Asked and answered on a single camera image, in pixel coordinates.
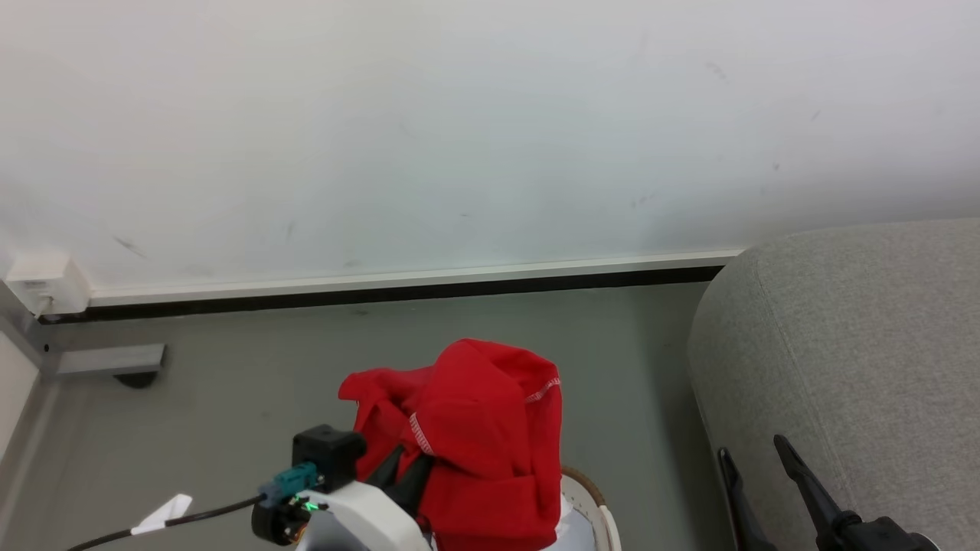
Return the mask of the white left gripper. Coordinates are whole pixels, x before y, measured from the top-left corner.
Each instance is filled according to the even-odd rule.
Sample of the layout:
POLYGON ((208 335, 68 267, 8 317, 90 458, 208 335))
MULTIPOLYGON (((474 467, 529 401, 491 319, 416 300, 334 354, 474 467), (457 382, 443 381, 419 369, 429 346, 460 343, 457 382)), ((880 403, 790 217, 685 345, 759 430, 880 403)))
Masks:
POLYGON ((420 454, 397 481, 403 451, 396 445, 365 484, 305 489, 254 505, 252 533, 291 550, 430 550, 412 517, 419 516, 434 457, 420 454), (383 492, 389 488, 390 497, 383 492))

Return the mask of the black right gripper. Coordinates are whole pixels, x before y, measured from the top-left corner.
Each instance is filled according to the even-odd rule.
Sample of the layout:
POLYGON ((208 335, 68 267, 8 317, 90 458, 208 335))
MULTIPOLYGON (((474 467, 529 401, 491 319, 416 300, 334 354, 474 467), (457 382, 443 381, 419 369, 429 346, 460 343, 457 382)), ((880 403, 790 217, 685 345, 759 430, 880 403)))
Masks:
MULTIPOLYGON (((818 550, 940 550, 930 538, 910 533, 891 517, 864 522, 845 516, 830 493, 784 435, 774 435, 773 445, 788 478, 795 482, 816 531, 818 550)), ((744 492, 744 481, 727 448, 717 451, 722 485, 736 550, 777 550, 764 534, 744 492)))

